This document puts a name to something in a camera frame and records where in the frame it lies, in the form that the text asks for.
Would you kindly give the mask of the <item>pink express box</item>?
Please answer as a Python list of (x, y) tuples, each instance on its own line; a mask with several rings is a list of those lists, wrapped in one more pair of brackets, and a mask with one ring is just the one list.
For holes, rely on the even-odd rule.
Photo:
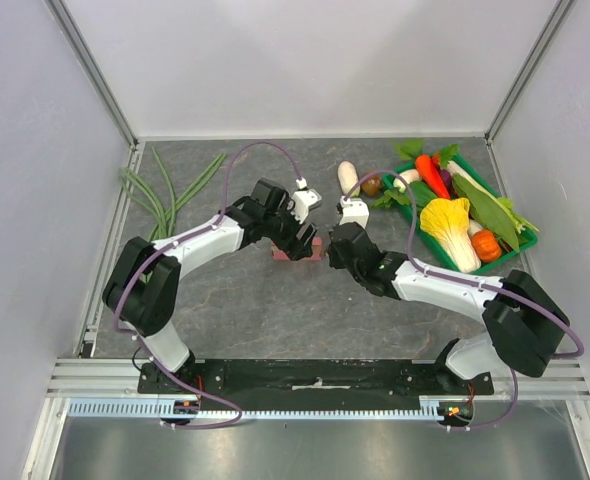
[[(279, 250), (275, 244), (271, 244), (271, 256), (276, 261), (290, 261), (288, 255)], [(323, 241), (321, 237), (316, 236), (312, 242), (312, 254), (303, 257), (302, 261), (321, 261), (324, 257)]]

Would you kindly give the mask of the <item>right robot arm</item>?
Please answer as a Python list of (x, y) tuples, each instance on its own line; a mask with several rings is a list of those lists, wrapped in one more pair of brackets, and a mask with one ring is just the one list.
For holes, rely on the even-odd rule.
[(541, 377), (564, 337), (547, 315), (570, 324), (537, 281), (520, 270), (485, 277), (434, 267), (379, 249), (355, 222), (331, 230), (328, 252), (331, 267), (348, 271), (375, 296), (438, 306), (485, 327), (474, 338), (455, 341), (444, 362), (433, 368), (434, 384), (444, 393), (456, 393), (477, 375), (503, 368)]

